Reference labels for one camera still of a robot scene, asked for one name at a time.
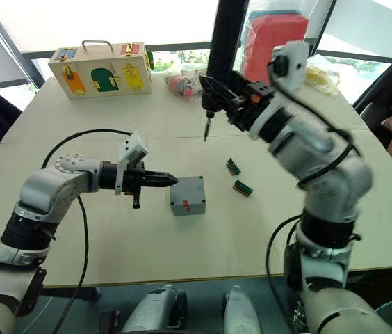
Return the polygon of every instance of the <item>wooden box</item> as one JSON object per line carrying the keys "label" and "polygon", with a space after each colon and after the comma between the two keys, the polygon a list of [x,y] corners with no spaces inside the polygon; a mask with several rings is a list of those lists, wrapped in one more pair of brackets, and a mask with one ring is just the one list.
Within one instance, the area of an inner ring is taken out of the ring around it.
{"label": "wooden box", "polygon": [[[86,45],[95,42],[105,45]],[[81,47],[57,49],[48,65],[70,99],[152,92],[149,59],[141,42],[84,40]]]}

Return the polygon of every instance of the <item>white table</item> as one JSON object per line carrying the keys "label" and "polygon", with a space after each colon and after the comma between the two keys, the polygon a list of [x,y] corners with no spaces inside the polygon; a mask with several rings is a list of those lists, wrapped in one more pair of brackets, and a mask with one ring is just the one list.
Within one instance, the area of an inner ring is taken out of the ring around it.
{"label": "white table", "polygon": [[[171,95],[159,75],[153,76],[153,88],[151,95],[70,101],[50,78],[0,144],[0,235],[22,183],[57,142],[99,127],[139,131],[150,151],[145,158],[148,170],[204,176],[206,214],[173,217],[169,189],[143,189],[139,210],[131,208],[129,196],[114,196],[112,191],[85,194],[90,230],[85,284],[263,275],[272,231],[303,207],[295,178],[278,165],[263,141],[249,140],[224,114],[217,115],[204,143],[205,112],[199,102]],[[364,240],[354,247],[351,269],[392,267],[392,159],[342,96],[326,97],[310,87],[300,96],[339,127],[351,129],[373,167],[374,186],[362,200],[356,228]],[[57,156],[77,153],[115,161],[122,138],[83,136]],[[249,198],[231,189],[235,179],[225,167],[230,157],[242,170],[240,179],[254,189]],[[282,273],[286,233],[272,249],[275,274]],[[75,285],[84,252],[76,203],[56,236],[43,265],[48,270],[45,284]]]}

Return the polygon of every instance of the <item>gray box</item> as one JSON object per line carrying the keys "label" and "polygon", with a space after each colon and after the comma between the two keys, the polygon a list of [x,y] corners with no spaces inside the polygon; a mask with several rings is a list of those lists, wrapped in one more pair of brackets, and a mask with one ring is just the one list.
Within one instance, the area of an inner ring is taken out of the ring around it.
{"label": "gray box", "polygon": [[170,206],[175,216],[205,214],[205,189],[202,176],[178,177],[170,187]]}

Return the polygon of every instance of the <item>metal handle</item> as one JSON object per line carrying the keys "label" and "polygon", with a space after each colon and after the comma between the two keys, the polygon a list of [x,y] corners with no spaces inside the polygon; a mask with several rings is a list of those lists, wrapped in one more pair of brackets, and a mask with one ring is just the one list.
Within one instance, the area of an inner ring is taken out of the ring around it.
{"label": "metal handle", "polygon": [[85,51],[87,51],[85,43],[105,43],[105,44],[108,44],[111,51],[114,52],[113,46],[107,40],[82,40],[82,47]]}

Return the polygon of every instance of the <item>pink plastic item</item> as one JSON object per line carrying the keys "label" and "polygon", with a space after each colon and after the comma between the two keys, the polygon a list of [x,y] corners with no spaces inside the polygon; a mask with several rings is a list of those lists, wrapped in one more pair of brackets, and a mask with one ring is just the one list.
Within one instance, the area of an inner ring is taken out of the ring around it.
{"label": "pink plastic item", "polygon": [[301,15],[265,15],[253,20],[245,43],[243,74],[247,80],[270,83],[267,65],[272,50],[289,40],[303,40],[309,20]]}

